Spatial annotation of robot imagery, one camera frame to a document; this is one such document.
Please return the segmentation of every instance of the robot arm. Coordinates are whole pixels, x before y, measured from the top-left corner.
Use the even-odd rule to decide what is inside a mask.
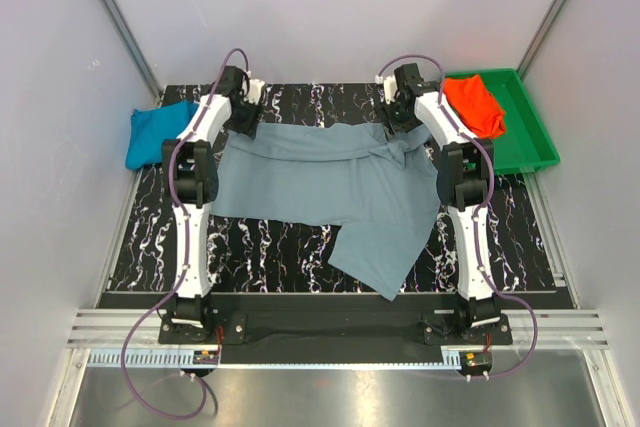
[[[173,206],[177,227],[176,283],[183,273],[180,266],[185,253],[189,259],[184,281],[167,304],[167,321],[174,324],[190,324],[211,331],[211,326],[205,324],[213,316],[207,315],[205,309],[209,304],[206,298],[211,290],[208,279],[207,226],[213,201],[218,194],[213,143],[223,126],[255,136],[263,87],[264,82],[251,79],[249,73],[237,67],[225,67],[216,92],[203,95],[187,128],[177,139],[167,140],[162,146],[165,186],[168,185],[169,176],[173,176],[176,193],[184,205],[184,210],[182,206]],[[171,171],[171,154],[176,145],[189,134],[191,135],[180,149]]]
[[[447,207],[455,231],[458,259],[458,327],[475,328],[500,320],[491,287],[479,270],[474,231],[474,211],[487,194],[489,171],[484,158],[468,138],[476,138],[460,121],[440,93],[435,82],[425,82],[416,64],[403,65],[393,76],[376,79],[383,84],[385,99],[377,106],[379,117],[389,134],[411,130],[424,123],[440,151],[437,188],[440,201]],[[493,158],[493,143],[478,142]],[[478,215],[480,258],[489,266],[486,222],[487,207]],[[491,269],[485,270],[490,281]]]

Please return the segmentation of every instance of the white wall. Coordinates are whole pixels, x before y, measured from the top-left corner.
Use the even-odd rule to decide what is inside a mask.
[[[194,83],[234,46],[273,82],[372,81],[410,52],[447,69],[516,67],[551,0],[118,2],[159,81]]]
[[[599,310],[640,419],[640,13],[570,0],[526,80],[561,163],[540,175],[584,307]]]
[[[0,11],[0,418],[32,426],[114,234],[130,112],[152,99],[98,0]]]

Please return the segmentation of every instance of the reflective metal surface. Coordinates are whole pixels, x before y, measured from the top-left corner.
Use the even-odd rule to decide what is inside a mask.
[[[496,353],[495,370],[513,365]],[[174,372],[131,370],[143,396],[173,413],[200,402],[200,388]],[[170,376],[165,381],[160,379]],[[578,352],[537,352],[506,379],[467,384],[457,374],[393,371],[218,370],[206,380],[217,396],[188,426],[603,426]],[[73,426],[164,426],[131,402],[117,369],[88,368]]]

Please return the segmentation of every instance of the metal pole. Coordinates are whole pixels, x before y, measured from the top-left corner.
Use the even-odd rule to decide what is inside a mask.
[[[538,55],[540,48],[549,35],[549,32],[558,21],[560,14],[567,5],[567,1],[568,0],[553,0],[553,2],[551,2],[549,10],[547,10],[547,13],[542,19],[540,27],[538,27],[536,34],[533,36],[533,39],[531,40],[531,43],[529,44],[529,47],[527,48],[527,51],[525,52],[520,65],[518,66],[518,74],[520,75],[520,78],[522,80],[524,80],[529,73],[529,69],[533,64],[533,61]]]
[[[133,60],[133,63],[138,69],[138,72],[140,72],[142,79],[147,85],[147,88],[156,99],[159,99],[162,95],[163,88],[158,82],[158,79],[156,79],[155,75],[153,75],[153,71],[151,70],[151,67],[149,67],[149,63],[147,62],[147,60],[144,58],[144,55],[140,50],[140,46],[136,42],[131,29],[127,25],[127,22],[124,19],[124,16],[122,15],[122,12],[120,11],[118,4],[116,3],[116,0],[100,1],[102,2],[102,5],[107,12],[107,15],[111,19],[113,26],[118,32],[118,35],[120,36],[120,39],[122,40],[125,48],[127,49],[131,60]]]

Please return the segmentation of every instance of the folded garment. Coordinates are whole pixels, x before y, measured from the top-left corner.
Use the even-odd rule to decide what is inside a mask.
[[[440,207],[423,125],[387,142],[381,124],[259,124],[229,133],[213,212],[341,225],[329,262],[392,300]]]
[[[444,93],[462,122],[478,137],[495,139],[507,131],[505,111],[479,75],[468,79],[447,79]]]
[[[131,115],[131,138],[125,166],[136,170],[162,162],[162,143],[175,139],[187,128],[198,104],[183,100],[160,109],[139,111]]]

